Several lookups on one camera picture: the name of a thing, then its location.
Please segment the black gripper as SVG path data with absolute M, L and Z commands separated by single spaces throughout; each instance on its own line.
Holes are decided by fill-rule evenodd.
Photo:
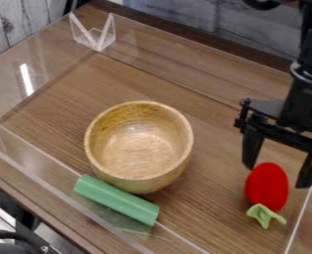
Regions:
M 234 121 L 242 137 L 242 163 L 251 170 L 264 139 L 304 152 L 295 187 L 312 187 L 312 127 L 292 124 L 279 117 L 282 101 L 246 98 L 239 103 L 240 111 Z

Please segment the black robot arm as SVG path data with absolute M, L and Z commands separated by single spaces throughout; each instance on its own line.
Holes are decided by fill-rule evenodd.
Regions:
M 302 13 L 299 55 L 290 66 L 291 86 L 282 100 L 244 99 L 234 127 L 242 133 L 242 163 L 252 168 L 262 143 L 275 141 L 306 153 L 295 186 L 312 187 L 312 0 L 243 0 L 259 11 L 295 2 Z

